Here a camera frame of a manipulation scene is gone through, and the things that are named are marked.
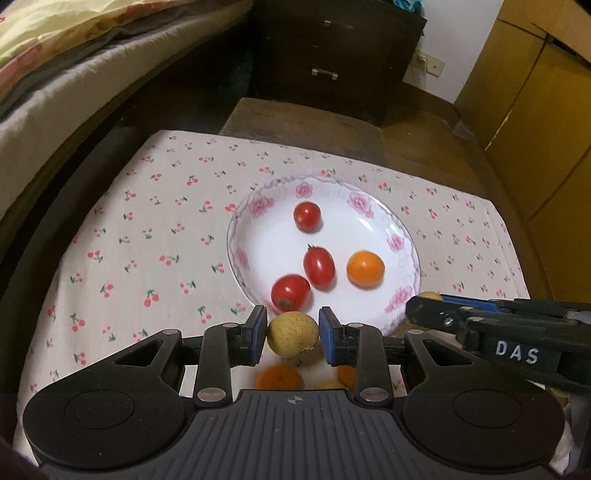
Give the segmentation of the white floral plate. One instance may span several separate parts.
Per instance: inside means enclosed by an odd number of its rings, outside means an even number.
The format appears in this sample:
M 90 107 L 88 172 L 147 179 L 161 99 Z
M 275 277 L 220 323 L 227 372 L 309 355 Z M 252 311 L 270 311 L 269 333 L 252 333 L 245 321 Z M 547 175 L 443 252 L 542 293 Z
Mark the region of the white floral plate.
M 420 291 L 417 249 L 396 214 L 342 180 L 290 176 L 249 193 L 228 224 L 226 250 L 243 294 L 270 314 L 396 330 Z

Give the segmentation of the small orange tangerine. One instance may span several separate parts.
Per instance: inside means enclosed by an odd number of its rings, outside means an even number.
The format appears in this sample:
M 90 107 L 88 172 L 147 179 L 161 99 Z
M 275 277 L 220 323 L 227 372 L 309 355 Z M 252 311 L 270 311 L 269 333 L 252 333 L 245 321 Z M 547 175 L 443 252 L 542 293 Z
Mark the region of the small orange tangerine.
M 384 278 L 385 271 L 386 266 L 381 257 L 367 250 L 353 253 L 346 264 L 349 281 L 365 289 L 378 286 Z

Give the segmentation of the dark wooden bed frame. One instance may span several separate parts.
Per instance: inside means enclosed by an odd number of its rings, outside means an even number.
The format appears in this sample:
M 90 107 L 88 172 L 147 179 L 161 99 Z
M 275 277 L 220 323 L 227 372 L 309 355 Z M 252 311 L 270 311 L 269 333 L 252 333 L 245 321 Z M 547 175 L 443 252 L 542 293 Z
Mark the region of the dark wooden bed frame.
M 53 274 L 84 216 L 160 130 L 214 134 L 245 93 L 250 35 L 239 22 L 177 55 L 103 107 L 60 147 L 1 222 L 1 437 Z

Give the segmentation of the wooden wardrobe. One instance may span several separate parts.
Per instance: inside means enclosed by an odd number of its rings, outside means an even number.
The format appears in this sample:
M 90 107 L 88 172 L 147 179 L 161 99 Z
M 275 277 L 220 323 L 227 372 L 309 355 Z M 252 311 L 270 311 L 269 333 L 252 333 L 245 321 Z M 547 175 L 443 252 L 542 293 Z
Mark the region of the wooden wardrobe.
M 589 2 L 504 2 L 456 107 L 527 232 L 531 293 L 589 301 Z

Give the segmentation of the dark wooden nightstand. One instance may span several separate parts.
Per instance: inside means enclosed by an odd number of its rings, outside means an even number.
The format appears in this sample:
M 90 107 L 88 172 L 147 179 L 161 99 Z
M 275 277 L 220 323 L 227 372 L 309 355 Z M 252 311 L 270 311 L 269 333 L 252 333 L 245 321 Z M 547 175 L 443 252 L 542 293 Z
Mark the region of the dark wooden nightstand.
M 383 122 L 427 24 L 392 1 L 256 1 L 249 95 Z

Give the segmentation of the cherry print tablecloth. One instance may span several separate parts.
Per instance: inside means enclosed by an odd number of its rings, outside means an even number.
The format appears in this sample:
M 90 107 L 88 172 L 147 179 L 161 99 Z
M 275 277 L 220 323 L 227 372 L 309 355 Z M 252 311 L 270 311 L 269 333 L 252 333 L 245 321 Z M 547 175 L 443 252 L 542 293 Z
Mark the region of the cherry print tablecloth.
M 505 223 L 480 197 L 361 161 L 296 147 L 161 132 L 152 136 L 88 213 L 60 260 L 39 316 L 19 400 L 166 327 L 186 335 L 232 319 L 252 304 L 230 269 L 274 277 L 301 271 L 287 202 L 322 209 L 315 243 L 339 270 L 358 250 L 387 265 L 374 294 L 339 275 L 322 303 L 346 318 L 363 306 L 393 327 L 414 275 L 394 275 L 416 252 L 424 290 L 477 298 L 524 297 L 528 290 Z

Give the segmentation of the wooden low table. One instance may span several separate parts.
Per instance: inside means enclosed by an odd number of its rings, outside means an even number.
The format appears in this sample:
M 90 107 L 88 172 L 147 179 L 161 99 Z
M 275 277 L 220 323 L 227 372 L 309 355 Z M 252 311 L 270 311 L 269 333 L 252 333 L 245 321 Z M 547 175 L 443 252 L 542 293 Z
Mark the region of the wooden low table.
M 353 117 L 293 103 L 244 97 L 229 115 L 221 135 L 386 164 L 381 129 Z

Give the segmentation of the colourful floral quilt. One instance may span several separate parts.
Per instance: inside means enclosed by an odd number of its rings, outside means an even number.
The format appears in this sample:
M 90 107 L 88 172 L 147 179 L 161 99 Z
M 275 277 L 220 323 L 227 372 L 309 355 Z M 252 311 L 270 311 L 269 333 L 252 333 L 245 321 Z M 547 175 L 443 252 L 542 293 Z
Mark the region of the colourful floral quilt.
M 57 55 L 182 0 L 13 1 L 1 11 L 1 97 Z

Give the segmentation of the oval red tomato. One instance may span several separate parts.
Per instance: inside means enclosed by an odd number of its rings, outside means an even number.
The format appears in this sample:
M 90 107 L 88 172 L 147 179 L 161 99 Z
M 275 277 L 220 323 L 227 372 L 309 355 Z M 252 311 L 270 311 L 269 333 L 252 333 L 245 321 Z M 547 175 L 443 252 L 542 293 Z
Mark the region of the oval red tomato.
M 325 248 L 308 246 L 304 255 L 304 272 L 308 281 L 315 288 L 324 290 L 332 286 L 335 280 L 335 262 Z

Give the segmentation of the grey bed mattress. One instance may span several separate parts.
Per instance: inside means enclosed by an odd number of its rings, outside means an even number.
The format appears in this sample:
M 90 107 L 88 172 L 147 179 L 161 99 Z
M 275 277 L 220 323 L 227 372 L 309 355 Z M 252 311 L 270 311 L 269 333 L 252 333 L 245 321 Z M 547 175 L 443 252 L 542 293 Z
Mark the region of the grey bed mattress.
M 165 61 L 242 19 L 249 1 L 194 1 L 117 27 L 24 79 L 1 109 L 1 210 L 87 120 Z

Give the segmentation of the red cherry tomato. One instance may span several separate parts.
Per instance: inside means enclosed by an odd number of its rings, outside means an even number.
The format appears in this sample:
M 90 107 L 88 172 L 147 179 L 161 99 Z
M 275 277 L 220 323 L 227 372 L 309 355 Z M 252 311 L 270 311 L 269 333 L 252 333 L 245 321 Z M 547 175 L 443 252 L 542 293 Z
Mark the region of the red cherry tomato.
M 271 303 L 280 312 L 301 311 L 307 305 L 310 295 L 310 283 L 297 274 L 280 277 L 270 291 Z
M 294 223 L 301 231 L 314 232 L 321 220 L 321 208 L 314 202 L 301 202 L 294 208 Z

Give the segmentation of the large brown longan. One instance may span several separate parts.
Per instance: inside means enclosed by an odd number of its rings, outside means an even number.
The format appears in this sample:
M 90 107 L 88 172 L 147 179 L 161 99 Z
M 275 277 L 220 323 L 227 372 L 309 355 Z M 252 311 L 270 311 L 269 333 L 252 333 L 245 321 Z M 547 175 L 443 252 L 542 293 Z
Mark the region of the large brown longan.
M 276 355 L 290 359 L 311 350 L 318 341 L 318 324 L 297 311 L 281 313 L 267 326 L 266 341 Z

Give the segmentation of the wall power socket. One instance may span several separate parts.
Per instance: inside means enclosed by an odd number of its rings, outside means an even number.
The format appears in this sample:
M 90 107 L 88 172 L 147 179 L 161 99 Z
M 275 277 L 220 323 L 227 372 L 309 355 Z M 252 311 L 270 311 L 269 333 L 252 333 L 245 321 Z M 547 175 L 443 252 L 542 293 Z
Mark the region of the wall power socket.
M 445 63 L 421 50 L 416 50 L 412 59 L 412 66 L 425 74 L 439 78 L 445 68 Z

